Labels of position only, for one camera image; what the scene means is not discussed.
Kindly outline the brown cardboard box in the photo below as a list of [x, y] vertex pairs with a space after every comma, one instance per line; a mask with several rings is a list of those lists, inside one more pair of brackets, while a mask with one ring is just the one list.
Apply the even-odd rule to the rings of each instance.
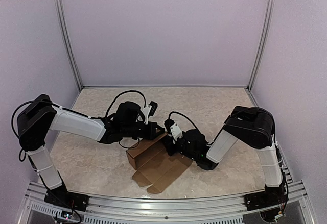
[[164, 143], [170, 137], [163, 133], [154, 140], [142, 139], [126, 150], [128, 162], [134, 168], [132, 179], [149, 194], [166, 190], [193, 163], [181, 153], [169, 155]]

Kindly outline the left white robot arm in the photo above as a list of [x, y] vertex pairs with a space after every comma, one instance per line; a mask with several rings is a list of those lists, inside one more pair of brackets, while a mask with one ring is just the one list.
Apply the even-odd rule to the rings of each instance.
[[45, 147], [49, 131], [66, 132], [101, 144], [121, 142], [124, 138], [137, 142], [154, 140], [165, 132], [158, 123], [149, 120], [157, 109], [156, 102], [143, 107], [135, 102], [123, 102], [116, 112], [103, 117], [91, 117], [55, 104], [46, 94], [22, 106], [23, 111], [16, 108], [12, 114], [11, 129], [46, 189], [52, 190], [52, 199], [61, 206], [68, 205], [72, 196]]

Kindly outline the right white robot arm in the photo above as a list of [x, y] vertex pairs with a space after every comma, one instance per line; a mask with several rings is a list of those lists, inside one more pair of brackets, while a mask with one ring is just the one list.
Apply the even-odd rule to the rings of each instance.
[[234, 107], [226, 118], [213, 142], [209, 143], [197, 126], [183, 131], [179, 125], [167, 118], [164, 122], [168, 133], [167, 152], [179, 152], [192, 159], [204, 170], [213, 170], [223, 160], [237, 141], [254, 149], [264, 173], [265, 186], [261, 200], [273, 205], [282, 193], [279, 187], [285, 182], [281, 169], [280, 151], [275, 140], [275, 122], [272, 114], [259, 107]]

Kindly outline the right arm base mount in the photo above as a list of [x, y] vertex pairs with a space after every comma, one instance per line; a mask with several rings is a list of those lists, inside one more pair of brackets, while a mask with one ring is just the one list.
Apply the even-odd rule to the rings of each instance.
[[252, 211], [284, 204], [288, 201], [288, 195], [286, 193], [261, 191], [246, 194], [244, 196], [244, 201], [247, 211]]

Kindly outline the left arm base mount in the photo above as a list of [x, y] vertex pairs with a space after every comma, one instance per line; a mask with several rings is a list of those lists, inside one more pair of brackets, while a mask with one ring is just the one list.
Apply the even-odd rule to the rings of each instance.
[[55, 206], [85, 212], [89, 202], [89, 196], [61, 190], [48, 190], [44, 201]]

